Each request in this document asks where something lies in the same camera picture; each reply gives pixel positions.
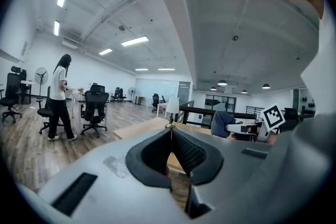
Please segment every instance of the long black hair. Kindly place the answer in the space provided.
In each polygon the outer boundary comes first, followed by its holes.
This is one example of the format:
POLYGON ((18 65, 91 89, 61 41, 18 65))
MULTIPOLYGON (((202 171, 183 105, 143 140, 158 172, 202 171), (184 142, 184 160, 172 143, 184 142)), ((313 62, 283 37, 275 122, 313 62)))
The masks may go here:
POLYGON ((64 67, 65 68, 65 76, 68 75, 68 68, 69 68, 69 65, 71 63, 71 56, 68 55, 68 54, 64 54, 62 56, 62 58, 58 61, 57 65, 56 65, 56 68, 54 70, 54 73, 56 71, 56 69, 61 66, 61 67, 64 67))

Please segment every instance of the standing fan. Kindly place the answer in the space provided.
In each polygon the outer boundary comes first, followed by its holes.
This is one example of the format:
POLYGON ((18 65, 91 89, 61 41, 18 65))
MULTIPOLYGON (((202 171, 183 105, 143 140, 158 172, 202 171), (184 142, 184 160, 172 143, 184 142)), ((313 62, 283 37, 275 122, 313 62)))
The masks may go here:
POLYGON ((35 80, 40 84, 40 95, 36 99, 42 99, 41 97, 41 85, 46 83, 48 80, 48 71, 44 67, 40 67, 35 72, 35 80))
POLYGON ((132 101, 132 96, 135 94, 135 87, 131 87, 128 89, 128 94, 131 96, 131 101, 132 101))

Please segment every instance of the white t-shirt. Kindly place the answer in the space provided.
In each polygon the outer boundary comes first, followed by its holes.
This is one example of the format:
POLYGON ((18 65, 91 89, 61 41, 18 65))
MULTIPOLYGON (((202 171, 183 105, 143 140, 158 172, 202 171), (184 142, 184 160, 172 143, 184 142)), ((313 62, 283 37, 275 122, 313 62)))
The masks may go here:
POLYGON ((301 78, 316 104, 316 113, 336 112, 336 19, 327 0, 324 0, 320 20, 319 49, 301 78))
POLYGON ((62 80, 65 80, 65 68, 58 66, 52 74, 51 87, 50 87, 50 98, 53 100, 65 100, 65 95, 59 84, 62 80))

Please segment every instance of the dark blue sleeve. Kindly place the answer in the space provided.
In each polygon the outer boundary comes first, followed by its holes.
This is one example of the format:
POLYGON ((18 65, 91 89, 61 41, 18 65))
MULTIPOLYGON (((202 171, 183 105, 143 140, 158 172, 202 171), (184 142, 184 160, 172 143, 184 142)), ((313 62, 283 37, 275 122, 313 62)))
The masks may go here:
POLYGON ((236 119, 224 111, 216 111, 211 123, 211 135, 227 138, 230 133, 225 130, 227 124, 235 124, 236 119))

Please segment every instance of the white shoe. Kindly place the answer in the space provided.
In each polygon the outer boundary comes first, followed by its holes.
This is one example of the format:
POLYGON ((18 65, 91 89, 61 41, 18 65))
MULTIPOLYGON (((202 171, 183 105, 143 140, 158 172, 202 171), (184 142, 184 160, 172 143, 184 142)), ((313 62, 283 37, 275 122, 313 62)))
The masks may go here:
POLYGON ((59 139, 58 135, 55 135, 55 137, 54 137, 54 138, 49 138, 49 136, 48 136, 48 140, 49 140, 49 141, 52 141, 52 140, 57 140, 57 139, 59 139))
POLYGON ((68 141, 75 140, 76 138, 77 138, 77 134, 74 134, 74 135, 73 135, 73 138, 71 138, 71 139, 68 139, 68 141))

